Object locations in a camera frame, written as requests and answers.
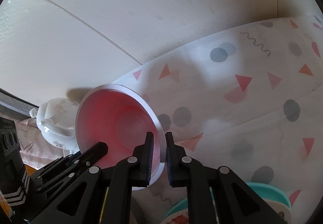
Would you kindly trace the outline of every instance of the teal plate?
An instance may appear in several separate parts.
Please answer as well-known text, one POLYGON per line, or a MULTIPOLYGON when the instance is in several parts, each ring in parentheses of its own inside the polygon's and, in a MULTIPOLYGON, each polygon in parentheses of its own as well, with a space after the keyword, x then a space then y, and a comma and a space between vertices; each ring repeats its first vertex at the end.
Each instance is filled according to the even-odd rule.
MULTIPOLYGON (((292 207, 288 197, 278 188, 256 182, 248 182, 247 185, 262 199, 270 199, 285 204, 289 209, 292 207)), ((164 219, 168 216, 187 208, 187 198, 178 202, 172 209, 165 215, 164 219)))

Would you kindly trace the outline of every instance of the pink cup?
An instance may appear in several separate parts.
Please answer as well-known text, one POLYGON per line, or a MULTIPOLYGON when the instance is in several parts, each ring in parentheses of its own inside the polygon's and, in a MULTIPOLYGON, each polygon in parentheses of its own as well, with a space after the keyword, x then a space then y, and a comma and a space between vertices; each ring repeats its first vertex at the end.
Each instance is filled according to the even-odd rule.
POLYGON ((157 116, 144 99, 121 85, 101 85, 86 94, 76 116, 81 152, 100 141, 109 147, 108 154, 96 163, 102 169, 131 156, 133 149, 145 142, 148 131, 154 134, 151 185, 164 169, 166 140, 157 116))

